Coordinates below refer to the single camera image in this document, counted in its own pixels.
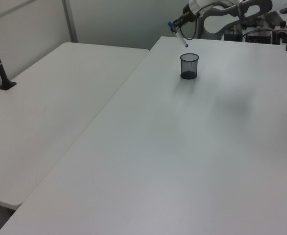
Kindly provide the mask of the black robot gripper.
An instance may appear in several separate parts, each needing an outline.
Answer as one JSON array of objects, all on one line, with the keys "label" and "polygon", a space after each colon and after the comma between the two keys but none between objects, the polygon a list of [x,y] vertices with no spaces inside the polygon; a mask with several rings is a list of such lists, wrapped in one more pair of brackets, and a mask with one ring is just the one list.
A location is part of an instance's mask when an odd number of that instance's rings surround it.
[{"label": "black robot gripper", "polygon": [[190,10],[183,12],[182,16],[172,22],[173,28],[181,28],[183,24],[195,22],[197,15]]}]

